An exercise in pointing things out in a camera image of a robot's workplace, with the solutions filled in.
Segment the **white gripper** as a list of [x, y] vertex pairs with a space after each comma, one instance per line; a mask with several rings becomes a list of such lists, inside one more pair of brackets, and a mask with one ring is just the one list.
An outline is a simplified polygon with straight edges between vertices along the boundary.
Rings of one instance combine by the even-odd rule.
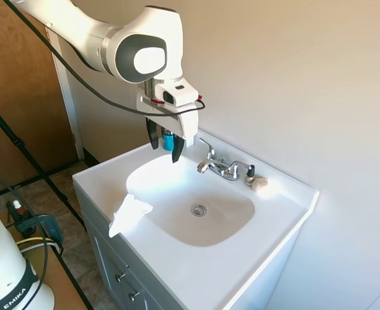
[[145, 120], [149, 141], [153, 150], [159, 146], [158, 125], [171, 131], [173, 134], [172, 162], [176, 163], [181, 156], [185, 140], [192, 139], [198, 132], [198, 112], [195, 103], [175, 107], [169, 103], [156, 104], [152, 102], [142, 89], [138, 89], [136, 108], [147, 114], [161, 116], [148, 116]]

